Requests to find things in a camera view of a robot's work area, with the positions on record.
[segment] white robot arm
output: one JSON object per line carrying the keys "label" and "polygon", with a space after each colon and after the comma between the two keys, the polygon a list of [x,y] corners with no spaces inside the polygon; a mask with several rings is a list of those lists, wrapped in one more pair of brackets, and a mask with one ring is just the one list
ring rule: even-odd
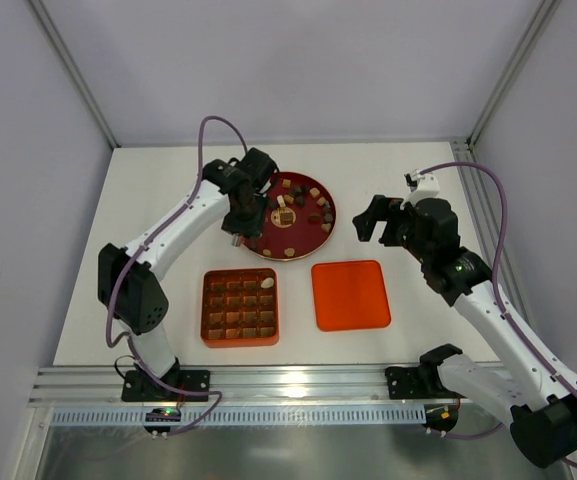
{"label": "white robot arm", "polygon": [[[510,429],[517,447],[539,467],[576,451],[577,398],[563,382],[576,394],[577,374],[539,339],[501,287],[495,295],[490,268],[460,245],[456,214],[446,200],[435,198],[436,176],[414,171],[406,180],[412,190],[406,198],[375,195],[353,219],[359,240],[369,241],[376,222],[386,222],[379,242],[403,247],[420,262],[428,286],[479,331],[512,376],[503,379],[479,368],[457,347],[444,345],[421,356],[412,372],[415,381],[429,396],[456,392],[483,407]],[[554,374],[538,355],[555,366]],[[415,369],[388,370],[395,375]]]}
{"label": "white robot arm", "polygon": [[[156,377],[164,377],[178,365],[162,324],[168,300],[160,282],[184,250],[218,220],[223,219],[221,228],[227,233],[258,237],[268,205],[264,192],[276,172],[275,162],[255,148],[241,161],[213,160],[204,167],[196,200],[183,215],[169,220],[186,204],[190,193],[124,248],[108,244],[99,253],[98,298],[108,307],[120,271],[140,248],[143,250],[121,284],[113,313],[130,334],[143,364]],[[145,240],[161,227],[156,240],[146,246]]]}

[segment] round plate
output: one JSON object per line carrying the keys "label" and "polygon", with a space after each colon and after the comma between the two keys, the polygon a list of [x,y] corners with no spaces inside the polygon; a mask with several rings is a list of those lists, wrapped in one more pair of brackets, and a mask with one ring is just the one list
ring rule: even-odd
{"label": "round plate", "polygon": [[[290,187],[283,186],[284,180],[290,180]],[[307,185],[308,189],[316,188],[319,195],[316,198],[307,192],[302,194],[305,204],[300,207],[297,202],[292,204],[286,202],[286,208],[271,209],[270,206],[266,211],[264,219],[264,228],[260,238],[245,239],[243,244],[257,255],[269,260],[297,260],[306,255],[310,255],[318,250],[332,234],[335,229],[337,220],[337,210],[332,196],[321,183],[301,173],[281,172],[279,180],[275,186],[268,192],[269,204],[277,199],[279,195],[291,195],[295,187]],[[320,198],[324,198],[330,204],[333,221],[331,229],[326,232],[321,226],[324,221],[324,206],[317,204]],[[313,214],[319,214],[320,219],[316,223],[311,223],[308,217]],[[288,256],[286,250],[293,249],[293,256]]]}

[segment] white surface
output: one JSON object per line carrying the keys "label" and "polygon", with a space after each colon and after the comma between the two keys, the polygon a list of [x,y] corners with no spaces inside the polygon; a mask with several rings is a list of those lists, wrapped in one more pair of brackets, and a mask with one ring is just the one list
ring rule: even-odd
{"label": "white surface", "polygon": [[[425,284],[417,261],[397,248],[360,243],[351,223],[373,195],[403,196],[404,173],[452,161],[448,143],[261,146],[284,171],[320,180],[337,207],[334,233],[315,254],[293,262],[271,262],[230,246],[220,225],[210,227],[173,264],[163,281],[170,300],[164,320],[182,363],[206,365],[416,362],[420,354],[454,343],[476,361],[495,355],[454,309]],[[207,148],[205,158],[241,155],[240,147]],[[131,240],[183,196],[196,174],[196,148],[115,150],[81,265],[55,363],[108,365],[128,352],[104,343],[106,311],[97,301],[97,254],[108,242]],[[442,196],[460,218],[463,243],[478,251],[474,227],[457,170],[442,171]],[[316,263],[374,259],[384,273],[392,323],[388,328],[321,332],[315,323],[310,269]],[[209,270],[271,267],[279,289],[279,342],[272,347],[212,349],[199,337],[201,286]]]}
{"label": "white surface", "polygon": [[0,479],[57,347],[110,153],[25,2],[0,0]]}
{"label": "white surface", "polygon": [[540,1],[44,3],[119,142],[170,145],[467,136]]}

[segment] white wall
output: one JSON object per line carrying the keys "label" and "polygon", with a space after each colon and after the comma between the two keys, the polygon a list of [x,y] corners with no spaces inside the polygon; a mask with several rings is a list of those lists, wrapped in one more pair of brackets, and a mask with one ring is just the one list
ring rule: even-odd
{"label": "white wall", "polygon": [[20,0],[0,0],[0,478],[52,360],[110,149]]}
{"label": "white wall", "polygon": [[[46,0],[123,144],[466,136],[539,0]],[[230,140],[223,130],[217,140]]]}
{"label": "white wall", "polygon": [[478,152],[508,190],[535,326],[577,371],[577,1],[562,2]]}

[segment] square compartment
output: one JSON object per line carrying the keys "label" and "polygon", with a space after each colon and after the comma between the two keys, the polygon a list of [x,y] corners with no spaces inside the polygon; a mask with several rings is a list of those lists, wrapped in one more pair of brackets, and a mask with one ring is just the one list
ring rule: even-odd
{"label": "square compartment", "polygon": [[256,290],[258,286],[257,275],[254,273],[247,273],[241,276],[241,282],[244,285],[244,290]]}
{"label": "square compartment", "polygon": [[210,325],[218,325],[224,321],[224,312],[221,310],[209,311],[207,316]]}
{"label": "square compartment", "polygon": [[215,279],[210,282],[210,290],[213,292],[223,292],[226,290],[226,284],[224,283],[223,279]]}
{"label": "square compartment", "polygon": [[237,323],[241,319],[239,310],[231,310],[226,312],[226,323]]}
{"label": "square compartment", "polygon": [[254,308],[245,308],[243,313],[242,321],[245,324],[255,324],[257,323],[258,315],[257,310]]}
{"label": "square compartment", "polygon": [[241,329],[239,329],[239,328],[227,328],[226,329],[226,338],[239,338],[240,333],[241,333]]}
{"label": "square compartment", "polygon": [[254,307],[257,305],[257,296],[256,295],[244,295],[244,305],[246,307]]}
{"label": "square compartment", "polygon": [[260,295],[259,303],[264,307],[269,307],[273,304],[274,297],[272,295]]}
{"label": "square compartment", "polygon": [[239,294],[238,293],[226,294],[226,306],[228,306],[230,308],[237,308],[237,307],[241,306],[241,298],[240,298]]}
{"label": "square compartment", "polygon": [[261,323],[273,323],[275,321],[275,312],[272,310],[262,310],[259,315]]}
{"label": "square compartment", "polygon": [[208,338],[210,340],[219,340],[224,338],[224,329],[223,328],[212,328],[208,330]]}
{"label": "square compartment", "polygon": [[259,332],[261,337],[272,337],[275,334],[275,327],[261,327]]}
{"label": "square compartment", "polygon": [[224,306],[223,295],[210,295],[208,297],[208,306],[211,308],[223,307]]}

